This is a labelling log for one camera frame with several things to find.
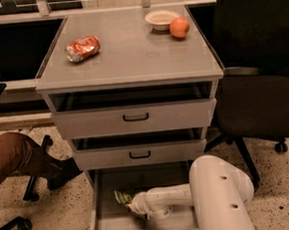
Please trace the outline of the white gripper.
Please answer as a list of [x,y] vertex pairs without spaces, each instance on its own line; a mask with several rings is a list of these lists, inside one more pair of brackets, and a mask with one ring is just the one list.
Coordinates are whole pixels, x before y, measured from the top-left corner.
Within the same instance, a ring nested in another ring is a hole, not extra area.
[[170,205],[145,192],[137,193],[132,203],[126,205],[134,214],[143,215],[147,220],[167,218],[172,213]]

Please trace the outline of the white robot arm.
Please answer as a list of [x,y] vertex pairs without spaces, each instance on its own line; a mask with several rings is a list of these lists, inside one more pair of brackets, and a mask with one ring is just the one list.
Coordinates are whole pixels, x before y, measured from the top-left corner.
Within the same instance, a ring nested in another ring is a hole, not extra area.
[[125,205],[136,215],[161,217],[173,204],[194,208],[199,230],[255,230],[245,203],[254,186],[241,169],[213,155],[196,159],[188,182],[139,192]]

